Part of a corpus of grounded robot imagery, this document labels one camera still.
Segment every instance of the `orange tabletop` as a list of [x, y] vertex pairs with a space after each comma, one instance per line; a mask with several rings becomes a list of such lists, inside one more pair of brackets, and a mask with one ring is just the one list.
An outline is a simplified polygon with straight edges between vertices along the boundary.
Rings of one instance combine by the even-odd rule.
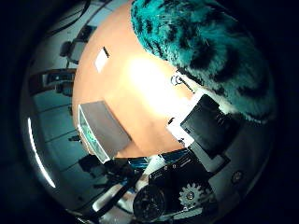
[[[131, 2], [115, 10], [96, 29], [85, 47], [73, 89], [73, 118], [78, 105], [104, 100], [132, 142], [117, 157], [142, 157], [181, 149], [166, 129], [192, 93], [172, 86], [176, 68], [147, 53], [139, 44], [130, 21]], [[95, 59], [105, 47], [109, 58], [98, 72]]]

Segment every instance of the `white gear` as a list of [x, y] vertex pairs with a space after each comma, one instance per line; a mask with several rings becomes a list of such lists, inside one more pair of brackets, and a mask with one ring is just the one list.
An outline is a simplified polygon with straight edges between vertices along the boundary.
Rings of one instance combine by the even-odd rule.
[[186, 188], [182, 188], [179, 193], [179, 200], [186, 209], [190, 209], [200, 204], [204, 194], [205, 191], [201, 186], [192, 183], [192, 185], [188, 184]]

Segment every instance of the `small white card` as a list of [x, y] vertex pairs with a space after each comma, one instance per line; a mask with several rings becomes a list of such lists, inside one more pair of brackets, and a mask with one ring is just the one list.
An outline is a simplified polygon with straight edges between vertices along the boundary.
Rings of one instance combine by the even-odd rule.
[[102, 71], [104, 65], [105, 65], [105, 64], [107, 63], [107, 61], [108, 61], [108, 57], [109, 57], [109, 55], [108, 55], [108, 53], [107, 53], [105, 47], [103, 47], [103, 48], [100, 50], [100, 52], [99, 52], [99, 54], [97, 55], [97, 57], [96, 57], [96, 59], [95, 59], [95, 62], [94, 62], [95, 67], [96, 67], [96, 70], [97, 70], [98, 73], [100, 73], [100, 72]]

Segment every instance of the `gray box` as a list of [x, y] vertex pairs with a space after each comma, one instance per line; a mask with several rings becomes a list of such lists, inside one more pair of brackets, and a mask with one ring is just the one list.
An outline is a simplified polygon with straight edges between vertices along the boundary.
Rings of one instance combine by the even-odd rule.
[[103, 164], [131, 142], [104, 101], [78, 106], [78, 130], [85, 145]]

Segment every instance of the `teal fluffy fabric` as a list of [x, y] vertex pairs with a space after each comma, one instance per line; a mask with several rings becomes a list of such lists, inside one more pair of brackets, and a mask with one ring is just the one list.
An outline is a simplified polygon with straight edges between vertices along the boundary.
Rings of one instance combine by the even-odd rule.
[[212, 0], [135, 0], [132, 25], [143, 48], [224, 97], [246, 119], [274, 117], [274, 84], [252, 36]]

